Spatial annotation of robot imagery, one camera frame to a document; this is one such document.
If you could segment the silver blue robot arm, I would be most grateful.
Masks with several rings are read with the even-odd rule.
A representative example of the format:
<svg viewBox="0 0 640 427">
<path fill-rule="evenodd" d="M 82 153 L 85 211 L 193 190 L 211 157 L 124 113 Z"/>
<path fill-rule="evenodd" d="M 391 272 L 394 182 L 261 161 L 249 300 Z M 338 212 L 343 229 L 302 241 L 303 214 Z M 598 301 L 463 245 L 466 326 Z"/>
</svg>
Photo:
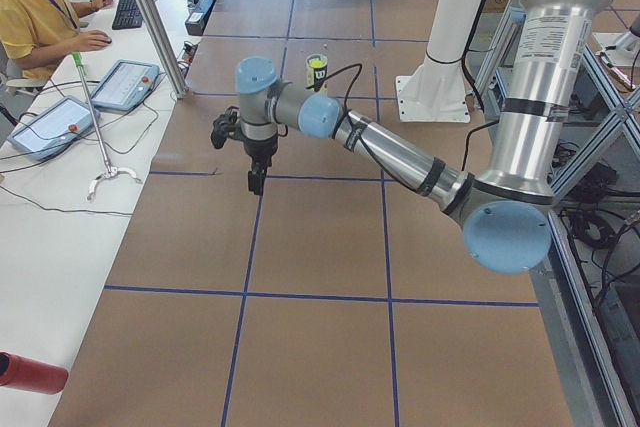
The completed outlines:
<svg viewBox="0 0 640 427">
<path fill-rule="evenodd" d="M 282 50 L 280 65 L 294 82 L 313 52 L 330 64 L 360 62 L 354 116 L 369 116 L 354 153 L 328 140 L 293 133 L 282 144 L 282 162 L 267 184 L 255 222 L 246 222 L 228 267 L 252 272 L 258 289 L 297 283 L 380 276 L 390 261 L 402 280 L 450 281 L 456 288 L 522 285 L 514 274 L 481 266 L 468 253 L 456 225 L 415 194 L 428 174 L 429 157 L 453 172 L 465 131 L 478 126 L 472 112 L 463 123 L 404 123 L 392 99 L 392 79 L 410 70 L 441 26 L 448 39 L 464 41 L 459 25 L 474 9 L 467 0 L 234 0 L 254 23 L 291 21 L 266 41 Z"/>
</svg>

